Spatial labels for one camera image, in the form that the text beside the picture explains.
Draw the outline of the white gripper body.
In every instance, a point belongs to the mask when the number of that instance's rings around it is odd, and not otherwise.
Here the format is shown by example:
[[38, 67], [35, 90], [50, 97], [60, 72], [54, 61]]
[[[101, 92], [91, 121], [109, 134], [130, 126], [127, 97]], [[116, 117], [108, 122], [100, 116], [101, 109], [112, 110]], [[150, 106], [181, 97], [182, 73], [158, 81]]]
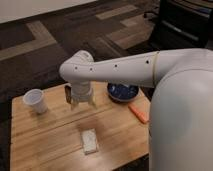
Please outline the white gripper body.
[[73, 102], [89, 102], [93, 96], [93, 88], [90, 82], [71, 84], [71, 98]]

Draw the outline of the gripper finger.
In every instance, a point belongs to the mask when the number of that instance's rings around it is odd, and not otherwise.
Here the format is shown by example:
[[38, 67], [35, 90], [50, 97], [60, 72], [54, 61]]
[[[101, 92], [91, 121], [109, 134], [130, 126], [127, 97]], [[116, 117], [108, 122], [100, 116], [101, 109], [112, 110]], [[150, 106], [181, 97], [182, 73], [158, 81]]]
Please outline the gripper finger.
[[71, 110], [74, 110], [76, 107], [78, 107], [79, 102], [73, 101], [71, 102]]
[[96, 104], [93, 99], [89, 99], [88, 104], [89, 104], [89, 106], [96, 108]]

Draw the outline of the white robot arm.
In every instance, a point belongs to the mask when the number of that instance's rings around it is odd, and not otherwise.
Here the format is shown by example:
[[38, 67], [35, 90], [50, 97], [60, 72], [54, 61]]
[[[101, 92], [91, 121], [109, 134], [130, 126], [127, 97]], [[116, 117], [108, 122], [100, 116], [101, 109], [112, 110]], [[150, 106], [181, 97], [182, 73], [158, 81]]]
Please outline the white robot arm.
[[159, 50], [99, 62], [80, 50], [59, 73], [79, 100], [92, 81], [152, 88], [149, 171], [213, 171], [213, 50]]

